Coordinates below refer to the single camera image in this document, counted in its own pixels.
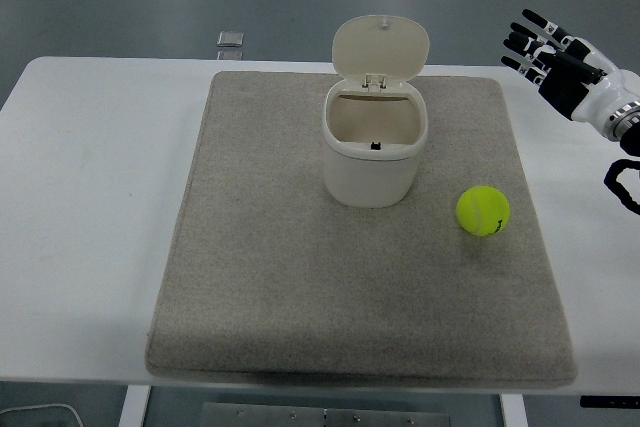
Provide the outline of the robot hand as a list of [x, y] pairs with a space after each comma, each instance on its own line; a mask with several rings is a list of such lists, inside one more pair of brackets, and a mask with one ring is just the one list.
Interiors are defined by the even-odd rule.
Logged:
[[603, 137], [620, 142], [639, 125], [639, 95], [610, 59], [538, 13], [525, 9], [524, 19], [539, 31], [517, 22], [504, 46], [516, 58], [501, 62], [533, 84], [538, 94], [570, 121], [588, 123]]

